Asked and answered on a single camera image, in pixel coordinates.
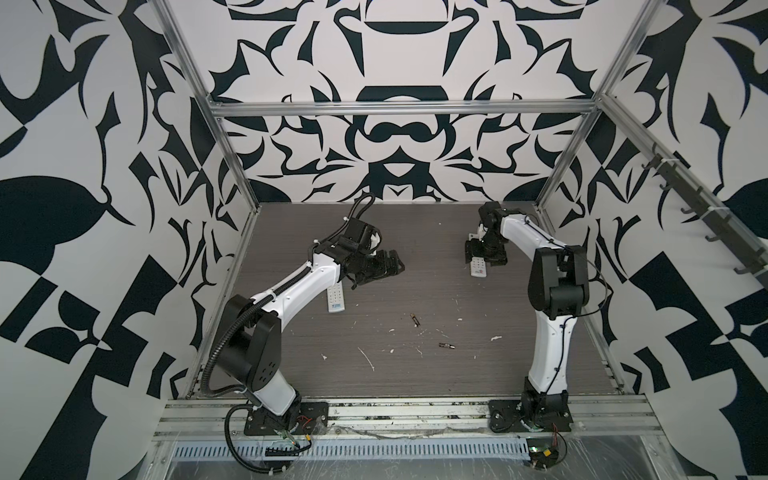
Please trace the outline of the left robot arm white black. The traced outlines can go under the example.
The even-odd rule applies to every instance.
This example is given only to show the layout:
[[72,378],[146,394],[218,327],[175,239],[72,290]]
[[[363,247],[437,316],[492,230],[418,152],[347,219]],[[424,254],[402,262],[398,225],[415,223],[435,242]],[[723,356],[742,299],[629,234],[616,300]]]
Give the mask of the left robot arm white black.
[[314,242],[308,260],[285,279],[252,297],[231,297],[203,367],[201,393],[213,398],[237,392],[273,416],[292,415],[300,394],[280,371],[283,331],[345,278],[356,288],[403,273],[398,253],[381,250],[380,241],[379,229],[348,218],[338,232]]

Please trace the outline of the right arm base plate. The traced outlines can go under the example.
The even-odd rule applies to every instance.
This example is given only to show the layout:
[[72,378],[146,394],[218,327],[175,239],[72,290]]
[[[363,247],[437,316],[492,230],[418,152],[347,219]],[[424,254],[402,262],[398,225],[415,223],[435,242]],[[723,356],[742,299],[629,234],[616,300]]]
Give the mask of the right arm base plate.
[[560,400],[491,400],[488,427],[494,433],[570,432],[573,416]]

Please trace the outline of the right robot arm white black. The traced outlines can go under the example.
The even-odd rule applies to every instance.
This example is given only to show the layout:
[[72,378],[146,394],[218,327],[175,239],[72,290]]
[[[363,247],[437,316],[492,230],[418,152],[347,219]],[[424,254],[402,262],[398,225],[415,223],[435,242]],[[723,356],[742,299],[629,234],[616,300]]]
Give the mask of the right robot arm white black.
[[527,286],[536,318],[536,342],[521,398],[509,418],[503,405],[491,408],[491,428],[555,431],[570,428],[567,364],[573,329],[590,297],[588,258],[582,246],[549,236],[524,212],[498,202],[479,208],[477,232],[465,242],[465,261],[475,278],[490,266],[507,263],[505,245],[514,244],[531,260]]

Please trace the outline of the white remote control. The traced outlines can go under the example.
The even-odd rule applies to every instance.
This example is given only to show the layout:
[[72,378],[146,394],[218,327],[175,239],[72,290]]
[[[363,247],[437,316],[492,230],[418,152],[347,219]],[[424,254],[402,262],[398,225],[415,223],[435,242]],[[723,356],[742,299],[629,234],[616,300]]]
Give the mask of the white remote control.
[[340,313],[345,310],[344,288],[342,282],[330,286],[326,290],[327,309],[331,314]]

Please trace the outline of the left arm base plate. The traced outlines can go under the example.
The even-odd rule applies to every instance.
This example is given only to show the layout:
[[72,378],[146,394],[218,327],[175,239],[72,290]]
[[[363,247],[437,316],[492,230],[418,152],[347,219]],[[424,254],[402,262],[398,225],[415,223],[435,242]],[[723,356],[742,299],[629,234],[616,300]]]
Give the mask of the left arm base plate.
[[265,407],[252,408],[246,418],[244,434],[266,436],[283,430],[291,434],[311,434],[316,428],[327,426],[328,415],[328,402],[294,402],[283,415]]

